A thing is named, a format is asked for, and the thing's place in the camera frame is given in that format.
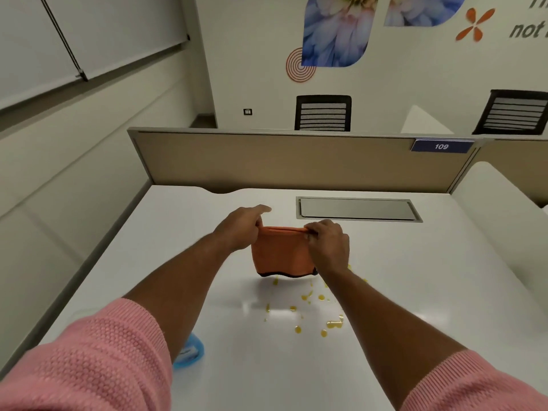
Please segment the person's right hand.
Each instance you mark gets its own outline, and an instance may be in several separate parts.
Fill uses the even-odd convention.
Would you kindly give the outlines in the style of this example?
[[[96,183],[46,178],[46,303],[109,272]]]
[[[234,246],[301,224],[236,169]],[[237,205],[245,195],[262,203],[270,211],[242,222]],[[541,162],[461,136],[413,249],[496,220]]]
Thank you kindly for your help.
[[[325,249],[309,249],[309,253],[319,275],[328,283],[349,271],[350,238],[338,223],[320,221],[325,221]]]

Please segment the person's left hand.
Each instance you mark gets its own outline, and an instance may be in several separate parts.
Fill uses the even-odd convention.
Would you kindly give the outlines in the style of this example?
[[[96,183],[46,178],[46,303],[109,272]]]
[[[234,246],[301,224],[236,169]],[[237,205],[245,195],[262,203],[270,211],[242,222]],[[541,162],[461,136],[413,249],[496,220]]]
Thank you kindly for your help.
[[[221,221],[212,234],[230,253],[247,248],[257,241],[262,225],[261,216],[271,210],[271,207],[262,204],[239,207]]]

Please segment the orange microfiber cloth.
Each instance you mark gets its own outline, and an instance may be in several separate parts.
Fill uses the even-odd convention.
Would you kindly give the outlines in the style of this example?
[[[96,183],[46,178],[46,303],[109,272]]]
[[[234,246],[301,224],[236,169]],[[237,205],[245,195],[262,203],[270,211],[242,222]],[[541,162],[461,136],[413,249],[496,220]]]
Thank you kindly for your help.
[[[263,226],[251,254],[259,276],[316,276],[305,228]]]

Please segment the person's right forearm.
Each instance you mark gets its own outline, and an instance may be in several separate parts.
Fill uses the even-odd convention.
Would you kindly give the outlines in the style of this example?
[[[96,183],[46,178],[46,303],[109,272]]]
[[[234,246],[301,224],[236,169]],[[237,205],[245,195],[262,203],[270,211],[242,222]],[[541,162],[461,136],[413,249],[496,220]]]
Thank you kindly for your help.
[[[548,411],[548,396],[346,270],[320,270],[395,411]]]

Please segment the person's left forearm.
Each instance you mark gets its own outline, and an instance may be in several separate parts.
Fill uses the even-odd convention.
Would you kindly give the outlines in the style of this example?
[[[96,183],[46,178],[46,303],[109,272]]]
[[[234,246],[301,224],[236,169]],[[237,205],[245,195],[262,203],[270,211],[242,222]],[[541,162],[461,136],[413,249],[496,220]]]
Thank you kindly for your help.
[[[31,349],[0,383],[0,411],[169,411],[173,359],[223,262],[250,243],[213,232]]]

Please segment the beige desk partition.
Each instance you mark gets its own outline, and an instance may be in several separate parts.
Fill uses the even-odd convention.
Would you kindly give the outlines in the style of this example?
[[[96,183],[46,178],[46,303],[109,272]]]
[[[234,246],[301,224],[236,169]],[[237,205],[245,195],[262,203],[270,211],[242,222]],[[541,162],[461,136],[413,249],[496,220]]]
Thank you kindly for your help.
[[[160,186],[451,193],[473,164],[486,162],[534,203],[548,204],[546,139],[437,137],[475,142],[453,154],[412,152],[413,137],[336,132],[130,128],[128,135]]]

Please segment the yellow liquid spill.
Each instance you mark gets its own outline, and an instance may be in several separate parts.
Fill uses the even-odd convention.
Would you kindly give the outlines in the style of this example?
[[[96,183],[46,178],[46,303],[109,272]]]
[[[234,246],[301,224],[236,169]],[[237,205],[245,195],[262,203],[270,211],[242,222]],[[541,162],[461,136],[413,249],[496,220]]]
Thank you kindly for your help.
[[[322,323],[320,334],[323,338],[328,335],[329,330],[341,329],[345,322],[345,314],[336,297],[332,293],[315,294],[312,288],[308,294],[300,295],[300,304],[292,303],[289,305],[283,302],[276,307],[271,302],[267,303],[265,311],[271,314],[277,311],[282,313],[290,312],[301,321],[306,317],[312,318],[314,316],[315,320]]]

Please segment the black mesh office chair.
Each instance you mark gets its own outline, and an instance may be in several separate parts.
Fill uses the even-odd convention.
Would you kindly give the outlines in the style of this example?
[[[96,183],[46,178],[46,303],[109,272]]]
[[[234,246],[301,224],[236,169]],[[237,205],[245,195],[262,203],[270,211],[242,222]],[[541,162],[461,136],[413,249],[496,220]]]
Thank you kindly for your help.
[[[296,97],[295,131],[351,130],[352,98],[349,95],[299,95]]]
[[[548,124],[548,92],[493,89],[472,135],[540,136]]]

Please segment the blue desk number plate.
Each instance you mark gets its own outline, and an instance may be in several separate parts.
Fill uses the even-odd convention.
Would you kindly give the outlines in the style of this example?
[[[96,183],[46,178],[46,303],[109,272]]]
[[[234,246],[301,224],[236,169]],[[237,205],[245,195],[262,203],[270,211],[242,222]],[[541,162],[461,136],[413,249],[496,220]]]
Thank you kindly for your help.
[[[441,138],[417,138],[412,152],[466,154],[474,145],[473,140],[444,140]]]

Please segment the white roller blind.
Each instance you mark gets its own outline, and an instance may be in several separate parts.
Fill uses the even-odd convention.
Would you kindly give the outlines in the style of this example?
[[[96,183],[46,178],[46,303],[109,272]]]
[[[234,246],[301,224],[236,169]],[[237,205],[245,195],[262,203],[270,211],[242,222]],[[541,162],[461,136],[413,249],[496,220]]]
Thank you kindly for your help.
[[[187,39],[181,0],[0,0],[0,110]]]

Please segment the orange spiral wall decal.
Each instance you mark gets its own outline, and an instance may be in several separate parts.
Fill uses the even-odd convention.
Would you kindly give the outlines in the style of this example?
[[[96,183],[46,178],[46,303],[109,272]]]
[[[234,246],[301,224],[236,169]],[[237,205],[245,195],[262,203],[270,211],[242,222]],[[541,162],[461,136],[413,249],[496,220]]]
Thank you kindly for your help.
[[[303,49],[298,47],[294,49],[287,57],[285,62],[285,71],[292,82],[308,82],[316,73],[315,66],[305,66],[302,63]]]

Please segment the flower wall decal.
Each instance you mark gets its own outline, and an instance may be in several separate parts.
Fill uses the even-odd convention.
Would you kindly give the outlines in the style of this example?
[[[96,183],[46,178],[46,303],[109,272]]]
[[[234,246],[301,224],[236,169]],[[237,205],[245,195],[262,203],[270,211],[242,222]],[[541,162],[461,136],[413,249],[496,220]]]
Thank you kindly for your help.
[[[434,27],[451,19],[465,0],[390,0],[386,27]]]
[[[301,65],[344,68],[365,53],[379,0],[308,0]]]

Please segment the orange petal wall decal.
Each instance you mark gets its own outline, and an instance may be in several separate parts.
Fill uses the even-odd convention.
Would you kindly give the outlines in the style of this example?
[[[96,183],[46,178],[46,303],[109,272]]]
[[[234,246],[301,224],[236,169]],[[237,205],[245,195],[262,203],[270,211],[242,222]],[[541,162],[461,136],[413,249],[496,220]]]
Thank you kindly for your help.
[[[476,43],[480,42],[483,38],[483,31],[481,29],[481,25],[485,21],[490,20],[495,14],[495,12],[496,12],[496,9],[491,8],[483,12],[483,14],[478,15],[474,7],[469,8],[465,13],[465,18],[467,22],[469,23],[469,26],[463,29],[461,32],[459,32],[456,35],[455,41],[462,41],[469,34],[471,34],[471,38],[474,42]]]

